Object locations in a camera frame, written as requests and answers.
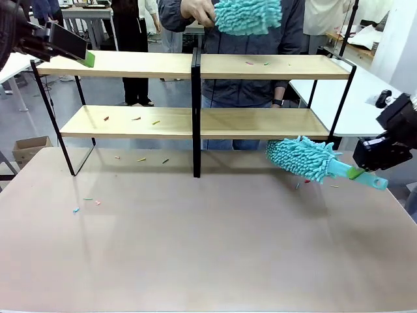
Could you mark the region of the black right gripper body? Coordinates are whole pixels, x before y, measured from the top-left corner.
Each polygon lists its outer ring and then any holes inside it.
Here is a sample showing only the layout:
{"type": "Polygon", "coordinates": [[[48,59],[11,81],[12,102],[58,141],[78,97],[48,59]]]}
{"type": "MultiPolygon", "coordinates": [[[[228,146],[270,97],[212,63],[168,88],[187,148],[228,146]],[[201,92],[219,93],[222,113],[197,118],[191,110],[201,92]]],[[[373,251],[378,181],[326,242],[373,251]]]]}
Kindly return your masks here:
{"type": "Polygon", "coordinates": [[[410,95],[402,93],[377,117],[380,126],[395,139],[416,139],[416,108],[410,95]]]}

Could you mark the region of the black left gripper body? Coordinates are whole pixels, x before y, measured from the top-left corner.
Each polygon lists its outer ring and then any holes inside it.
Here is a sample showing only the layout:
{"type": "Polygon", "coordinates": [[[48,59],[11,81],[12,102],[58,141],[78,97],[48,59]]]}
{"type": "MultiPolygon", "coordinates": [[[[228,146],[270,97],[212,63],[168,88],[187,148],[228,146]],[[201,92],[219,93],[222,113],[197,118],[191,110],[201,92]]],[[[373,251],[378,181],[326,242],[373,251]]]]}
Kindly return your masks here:
{"type": "Polygon", "coordinates": [[[52,49],[48,47],[47,41],[51,25],[51,22],[45,26],[31,23],[20,1],[1,1],[1,69],[13,52],[50,61],[52,49]]]}

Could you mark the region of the person's right hand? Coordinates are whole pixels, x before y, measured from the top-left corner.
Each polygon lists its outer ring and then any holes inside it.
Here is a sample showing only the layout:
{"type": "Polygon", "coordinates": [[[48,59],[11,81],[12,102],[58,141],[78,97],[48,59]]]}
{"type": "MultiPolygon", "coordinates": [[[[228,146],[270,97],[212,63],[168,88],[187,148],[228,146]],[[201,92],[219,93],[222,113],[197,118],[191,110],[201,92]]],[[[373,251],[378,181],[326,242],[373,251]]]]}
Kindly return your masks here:
{"type": "Polygon", "coordinates": [[[180,13],[184,19],[194,18],[204,27],[214,27],[216,15],[210,0],[182,0],[180,13]]]}

